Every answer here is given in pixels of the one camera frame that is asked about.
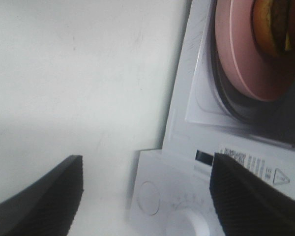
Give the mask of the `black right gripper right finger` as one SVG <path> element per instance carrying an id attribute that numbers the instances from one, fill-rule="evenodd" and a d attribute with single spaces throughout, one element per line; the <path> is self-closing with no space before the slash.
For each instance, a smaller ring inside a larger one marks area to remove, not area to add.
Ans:
<path id="1" fill-rule="evenodd" d="M 209 190 L 225 235 L 295 236 L 295 200 L 228 155 L 214 155 Z"/>

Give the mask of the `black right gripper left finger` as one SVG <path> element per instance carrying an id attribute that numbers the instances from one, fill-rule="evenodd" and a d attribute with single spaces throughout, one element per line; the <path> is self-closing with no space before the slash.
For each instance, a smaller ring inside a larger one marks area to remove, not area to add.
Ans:
<path id="1" fill-rule="evenodd" d="M 68 235 L 83 191 L 83 157 L 71 155 L 0 203 L 0 236 Z"/>

